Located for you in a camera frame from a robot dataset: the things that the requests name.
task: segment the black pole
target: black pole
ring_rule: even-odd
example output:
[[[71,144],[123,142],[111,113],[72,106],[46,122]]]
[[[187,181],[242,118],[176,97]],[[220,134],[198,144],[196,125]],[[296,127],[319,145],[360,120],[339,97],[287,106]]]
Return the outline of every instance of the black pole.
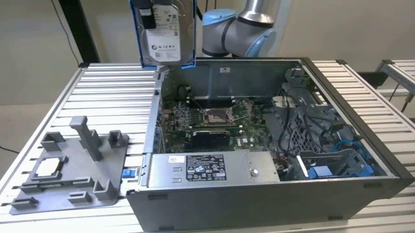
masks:
[[[99,56],[80,0],[59,0],[84,63],[99,63]]]

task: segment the motherboard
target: motherboard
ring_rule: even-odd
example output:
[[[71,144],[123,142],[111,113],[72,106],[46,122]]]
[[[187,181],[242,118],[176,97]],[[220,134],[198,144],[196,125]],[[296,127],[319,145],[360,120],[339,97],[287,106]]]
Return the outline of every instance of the motherboard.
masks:
[[[260,105],[235,100],[230,107],[202,107],[178,102],[163,110],[166,152],[270,151],[276,152]]]

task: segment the gray plastic holder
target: gray plastic holder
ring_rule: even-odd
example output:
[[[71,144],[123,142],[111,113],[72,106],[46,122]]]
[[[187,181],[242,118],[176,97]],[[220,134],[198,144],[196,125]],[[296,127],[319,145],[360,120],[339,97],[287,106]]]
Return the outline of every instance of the gray plastic holder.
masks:
[[[10,203],[12,215],[118,202],[130,138],[120,131],[99,136],[95,130],[88,129],[87,121],[86,116],[72,118],[70,125],[79,132],[79,138],[64,139],[59,132],[46,134],[42,141],[44,150],[20,186],[22,192]]]

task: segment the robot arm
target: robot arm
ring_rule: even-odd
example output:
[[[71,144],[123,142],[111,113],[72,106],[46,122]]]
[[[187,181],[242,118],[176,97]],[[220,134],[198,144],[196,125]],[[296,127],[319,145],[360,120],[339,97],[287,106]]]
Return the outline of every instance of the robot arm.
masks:
[[[223,57],[268,55],[276,32],[271,15],[274,0],[247,0],[239,15],[232,9],[215,9],[203,15],[203,53]]]

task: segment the floor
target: floor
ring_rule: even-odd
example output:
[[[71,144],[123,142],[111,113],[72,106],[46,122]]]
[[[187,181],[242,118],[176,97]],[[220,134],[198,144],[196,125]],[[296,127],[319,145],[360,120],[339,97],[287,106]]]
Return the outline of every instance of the floor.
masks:
[[[0,105],[0,146],[20,151],[51,104]],[[0,177],[8,170],[18,154],[0,149]]]

